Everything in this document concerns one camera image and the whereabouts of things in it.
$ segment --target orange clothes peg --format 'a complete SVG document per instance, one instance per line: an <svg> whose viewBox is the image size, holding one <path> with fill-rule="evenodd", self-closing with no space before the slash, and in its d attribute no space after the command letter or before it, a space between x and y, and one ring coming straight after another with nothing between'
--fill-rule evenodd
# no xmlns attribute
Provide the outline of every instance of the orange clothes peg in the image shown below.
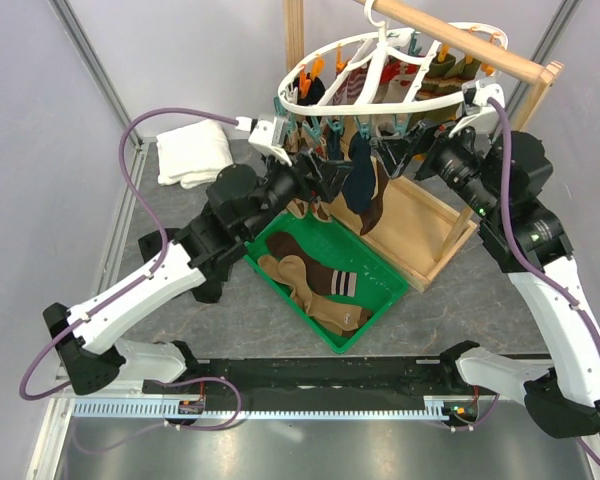
<svg viewBox="0 0 600 480"><path fill-rule="evenodd" d="M495 38L499 37L499 36L500 36L500 33L498 33L498 32L492 33L491 38L489 38L489 43L493 43ZM495 68L493 68L491 65L487 65L486 63L483 63L482 65L480 65L480 70L482 70L487 75L487 77L490 77L496 71Z"/></svg>
<svg viewBox="0 0 600 480"><path fill-rule="evenodd" d="M469 33L473 34L476 32L476 30L478 30L478 27L476 27L475 25L473 27L471 27L469 29ZM471 55L465 55L464 56L464 63L465 65L469 65L471 62L473 62L473 57Z"/></svg>
<svg viewBox="0 0 600 480"><path fill-rule="evenodd" d="M311 80L307 78L307 74L304 71L305 65L302 66L298 77L298 90L300 91L300 98L306 98L309 95L309 87L311 87Z"/></svg>
<svg viewBox="0 0 600 480"><path fill-rule="evenodd" d="M311 80L315 80L316 77L320 75L323 68L324 58L322 58L322 55L316 55L316 59L313 61L313 65L311 66Z"/></svg>
<svg viewBox="0 0 600 480"><path fill-rule="evenodd" d="M442 45L440 49L440 53L438 54L438 62L444 62L444 59L447 58L447 54L449 53L449 45Z"/></svg>
<svg viewBox="0 0 600 480"><path fill-rule="evenodd" d="M342 48L338 45L336 47L336 75L340 75L342 71L347 68L349 60L351 59L348 58L345 62L342 61Z"/></svg>

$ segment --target wooden frame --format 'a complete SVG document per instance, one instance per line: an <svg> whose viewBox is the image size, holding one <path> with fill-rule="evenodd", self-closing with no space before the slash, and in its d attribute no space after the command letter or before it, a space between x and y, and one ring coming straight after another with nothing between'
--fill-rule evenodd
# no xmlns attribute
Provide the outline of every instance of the wooden frame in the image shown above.
<svg viewBox="0 0 600 480"><path fill-rule="evenodd" d="M283 1L287 70L291 70L304 58L303 0ZM361 5L365 3L365 0L354 1ZM558 62L551 62L547 67L544 67L515 53L502 50L475 35L471 35L416 8L410 7L400 0L375 0L373 9L400 23L415 28L450 47L471 55L484 63L493 65L496 69L508 73L520 81L532 85L531 92L527 95L520 111L513 119L512 127L514 130L525 130L528 127L531 117L544 100L544 97L555 83L563 68L563 65ZM455 210L450 209L450 207L435 199L435 197L431 196L432 198L429 198L427 196L429 194L405 178L392 181L389 188L392 185L399 189L406 196L405 198L416 198L418 201L423 202L423 205L429 207L435 205L434 210L436 210L438 218L446 218L448 220L449 217L445 216L449 214L447 209L455 212ZM416 189L420 191L414 196L413 192L417 191ZM350 229L356 231L354 220L349 218L344 211L340 211L337 203L335 205L335 210L332 208L332 213L334 213L336 218L345 223ZM409 264L409 262L398 261L400 255L397 252L388 251L386 246L383 247L380 245L381 242L377 239L371 240L367 238L372 236L373 232L365 235L362 239L396 267L400 268L419 291L423 291L466 242L468 236L476 229L476 224L471 221L472 213L470 207L465 207L460 214L455 212L454 220L449 225L448 231L445 231L446 229L444 228L439 229L439 233L444 232L445 236L443 237L443 241L439 242L439 245L438 242L433 242L436 245L436 250L431 252L431 258L435 262L435 268L430 269L428 272L419 271L412 264Z"/></svg>

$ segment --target gray table surface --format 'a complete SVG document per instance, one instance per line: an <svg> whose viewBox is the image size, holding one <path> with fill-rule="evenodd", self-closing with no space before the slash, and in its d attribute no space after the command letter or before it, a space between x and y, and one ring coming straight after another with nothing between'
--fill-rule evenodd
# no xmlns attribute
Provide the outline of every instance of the gray table surface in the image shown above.
<svg viewBox="0 0 600 480"><path fill-rule="evenodd" d="M259 154L246 141L231 142L236 163L262 173ZM140 182L166 227L183 227L197 215L206 185L184 190L159 186L155 145ZM462 201L438 179L421 185L456 209ZM142 264L137 239L155 230L136 202L120 266L125 276ZM169 301L125 334L142 342L184 340L198 358L330 356L331 349L249 265L234 265L218 304L204 305L187 293ZM347 352L347 355L436 355L474 340L496 353L546 353L522 297L473 235L421 294L411 288Z"/></svg>

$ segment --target brown sock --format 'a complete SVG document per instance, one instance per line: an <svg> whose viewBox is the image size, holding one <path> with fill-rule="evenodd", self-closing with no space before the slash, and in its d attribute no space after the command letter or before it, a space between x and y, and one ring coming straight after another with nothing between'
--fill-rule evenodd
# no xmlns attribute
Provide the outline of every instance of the brown sock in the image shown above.
<svg viewBox="0 0 600 480"><path fill-rule="evenodd" d="M382 211L384 209L384 191L389 185L389 176L387 172L384 171L382 166L376 164L376 175L378 177L378 192L376 196L371 200L371 206L360 214L360 220L362 220L362 228L360 229L360 235L366 235L371 230L375 228L375 226L382 218Z"/></svg>
<svg viewBox="0 0 600 480"><path fill-rule="evenodd" d="M274 281L281 283L283 285L287 285L288 287L291 287L291 294L289 295L291 300L293 300L296 305L298 305L300 308L302 308L305 311L305 313L309 314L308 310L310 309L311 304L314 301L314 299L322 298L322 297L318 297L313 292L311 292L311 290L309 289L309 286L307 285L306 278L304 281L299 281L299 280L296 280L295 278L293 280L291 280L291 279L289 279L289 277L284 278L279 272L278 260L273 258L271 255L261 256L258 259L258 265ZM358 323L361 324L360 326L364 325L367 322L368 318L365 318L364 320L359 319ZM330 332L335 333L336 335L339 335L339 336L345 337L345 338L351 338L357 330L357 328L355 328L355 329L345 331L342 328L340 328L334 321L332 321L330 319L325 320L324 316L322 316L321 318L315 318L315 320L320 325L322 325L324 328L329 330Z"/></svg>
<svg viewBox="0 0 600 480"><path fill-rule="evenodd" d="M333 302L313 293L307 284L307 268L300 257L284 257L278 264L278 273L295 287L296 294L304 301L307 315L320 322L334 323L348 332L363 326L373 315L366 308Z"/></svg>
<svg viewBox="0 0 600 480"><path fill-rule="evenodd" d="M271 254L276 258L284 258L288 255L300 257L307 266L307 281L309 282L309 286L318 295L355 297L356 273L343 272L325 267L307 255L290 233L273 233L267 237L265 243Z"/></svg>

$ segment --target perforated metal strip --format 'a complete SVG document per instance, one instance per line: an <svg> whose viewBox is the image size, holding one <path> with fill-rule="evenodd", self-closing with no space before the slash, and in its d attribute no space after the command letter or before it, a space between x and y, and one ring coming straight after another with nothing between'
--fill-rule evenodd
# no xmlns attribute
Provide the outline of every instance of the perforated metal strip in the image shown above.
<svg viewBox="0 0 600 480"><path fill-rule="evenodd" d="M253 420L448 420L442 414L443 402L425 400L423 410L366 410L366 411L251 411L239 419ZM98 418L210 418L224 419L232 411L206 411L202 414L178 413L178 400L160 399L76 399L75 417Z"/></svg>

